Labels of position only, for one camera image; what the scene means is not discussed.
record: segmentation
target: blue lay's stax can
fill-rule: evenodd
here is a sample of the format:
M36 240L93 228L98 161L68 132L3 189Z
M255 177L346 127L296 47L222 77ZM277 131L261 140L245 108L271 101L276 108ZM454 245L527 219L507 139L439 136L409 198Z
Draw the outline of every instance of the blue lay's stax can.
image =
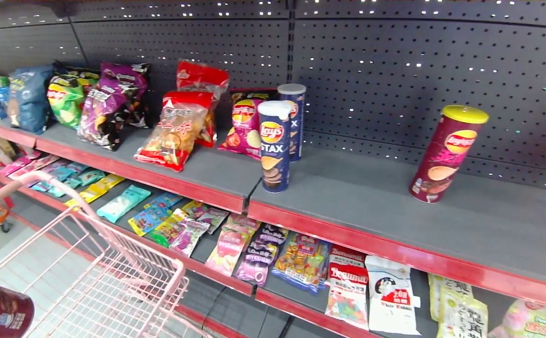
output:
M290 112L286 101L265 101L258 105L260 117L260 163L263 187L268 192L285 191L290 182Z
M280 100L292 104L290 114L290 162L300 160L303 155L304 94L307 87L301 84L284 84L277 87Z

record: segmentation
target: red snack bag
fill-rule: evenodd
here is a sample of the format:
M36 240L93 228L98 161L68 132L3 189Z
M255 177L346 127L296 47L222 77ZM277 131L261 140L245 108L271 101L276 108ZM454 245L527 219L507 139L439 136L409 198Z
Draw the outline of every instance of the red snack bag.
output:
M182 171L204 125L211 92L168 92L162 98L161 120L134 156Z
M228 89L229 74L204 63L179 60L177 64L177 90L179 92L211 92L212 101L196 143L214 147L217 143L215 108L221 95Z

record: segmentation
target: shopping cart handle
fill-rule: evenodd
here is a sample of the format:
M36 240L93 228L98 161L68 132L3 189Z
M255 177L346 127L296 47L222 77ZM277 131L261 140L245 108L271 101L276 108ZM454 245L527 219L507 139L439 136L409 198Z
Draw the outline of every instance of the shopping cart handle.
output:
M54 179L52 175L38 170L20 175L18 178L12 180L12 182L10 182L9 184L6 184L2 188L0 188L0 201L6 196L19 190L19 188L21 188L22 186L26 186L27 184L30 184L31 182L37 180L52 184L52 186L54 186L55 188L58 188L59 190L65 192L65 194L69 195L69 197L77 201L77 205L79 205L88 216L94 218L95 220L99 219L93 209L87 204L86 201L84 201L84 199L82 199L78 192L76 192L74 189L67 186L63 182Z

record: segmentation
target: white can lid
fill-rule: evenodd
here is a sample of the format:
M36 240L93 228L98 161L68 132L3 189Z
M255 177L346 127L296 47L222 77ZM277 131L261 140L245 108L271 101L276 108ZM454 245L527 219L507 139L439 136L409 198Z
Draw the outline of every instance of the white can lid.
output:
M258 105L258 113L278 117L281 120L290 118L292 103L286 101L264 101Z
M277 92L284 95L305 94L307 87L301 84L284 84L277 87Z

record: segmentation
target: shelf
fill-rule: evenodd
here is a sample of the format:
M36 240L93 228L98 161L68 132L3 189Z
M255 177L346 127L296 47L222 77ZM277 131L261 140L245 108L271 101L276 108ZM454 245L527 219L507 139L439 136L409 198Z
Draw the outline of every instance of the shelf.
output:
M408 192L416 167L306 147L287 191L259 184L250 217L546 304L546 190L460 173L443 201Z
M151 129L125 128L124 141L116 152L85 143L76 132L60 124L51 125L42 135L32 135L10 128L0 121L0 137L34 146L38 150L84 163L127 179L203 201L222 209L242 213L252 190L260 181L258 161L216 148L196 146L185 169L171 169L140 163L133 155L150 135ZM219 134L225 139L226 132Z

